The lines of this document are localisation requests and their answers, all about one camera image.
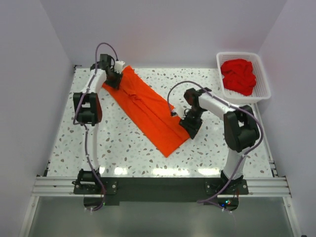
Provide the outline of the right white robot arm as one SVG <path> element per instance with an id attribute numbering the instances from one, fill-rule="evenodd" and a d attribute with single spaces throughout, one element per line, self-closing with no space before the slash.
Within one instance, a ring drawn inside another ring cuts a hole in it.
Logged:
<path id="1" fill-rule="evenodd" d="M 202 125 L 202 114 L 211 112 L 224 123 L 224 139 L 229 148 L 221 181 L 216 192 L 231 194 L 243 180 L 245 153 L 260 138 L 257 119 L 250 106 L 230 105 L 227 101 L 210 95 L 211 90 L 190 88 L 184 99 L 191 106 L 185 109 L 179 124 L 194 139 Z"/>

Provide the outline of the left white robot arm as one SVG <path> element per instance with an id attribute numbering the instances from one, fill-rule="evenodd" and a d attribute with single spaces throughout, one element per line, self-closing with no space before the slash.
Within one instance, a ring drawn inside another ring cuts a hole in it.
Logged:
<path id="1" fill-rule="evenodd" d="M 83 161 L 73 182 L 76 194 L 105 194 L 97 157 L 97 133 L 103 116 L 98 95 L 103 85 L 119 89 L 124 68 L 124 61 L 101 54 L 99 61 L 90 67 L 89 79 L 83 89 L 73 94 L 73 124 L 81 126 L 83 135 Z"/>

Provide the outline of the orange t shirt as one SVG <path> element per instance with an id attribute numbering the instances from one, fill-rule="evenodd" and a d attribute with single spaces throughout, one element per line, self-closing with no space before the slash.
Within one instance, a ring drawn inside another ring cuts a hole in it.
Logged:
<path id="1" fill-rule="evenodd" d="M 170 156 L 189 139 L 186 130 L 179 125 L 180 118 L 170 115 L 167 101 L 147 85 L 131 66 L 123 70 L 119 89 L 105 83 L 102 87 L 164 157 Z"/>

